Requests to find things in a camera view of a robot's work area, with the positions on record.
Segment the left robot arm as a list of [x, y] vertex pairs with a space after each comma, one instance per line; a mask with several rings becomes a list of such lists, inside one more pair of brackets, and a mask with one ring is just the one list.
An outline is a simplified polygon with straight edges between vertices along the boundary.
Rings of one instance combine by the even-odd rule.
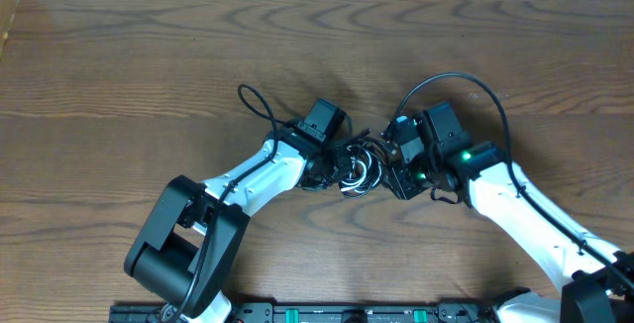
[[277, 195], [319, 191], [351, 167], [334, 137], [348, 116], [317, 100], [308, 115], [272, 130], [252, 157], [213, 178], [184, 175], [161, 193], [124, 261], [124, 271], [166, 305], [160, 322], [222, 322], [224, 285], [252, 217]]

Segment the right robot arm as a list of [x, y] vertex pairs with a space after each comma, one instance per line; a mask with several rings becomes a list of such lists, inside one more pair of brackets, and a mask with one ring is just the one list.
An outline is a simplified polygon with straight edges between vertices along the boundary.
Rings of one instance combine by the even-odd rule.
[[382, 137], [399, 156], [387, 180], [398, 198], [455, 193], [513, 239], [561, 295], [549, 299], [517, 288], [483, 310], [481, 321], [632, 321], [632, 255], [579, 224], [496, 144], [474, 144], [450, 104], [397, 115]]

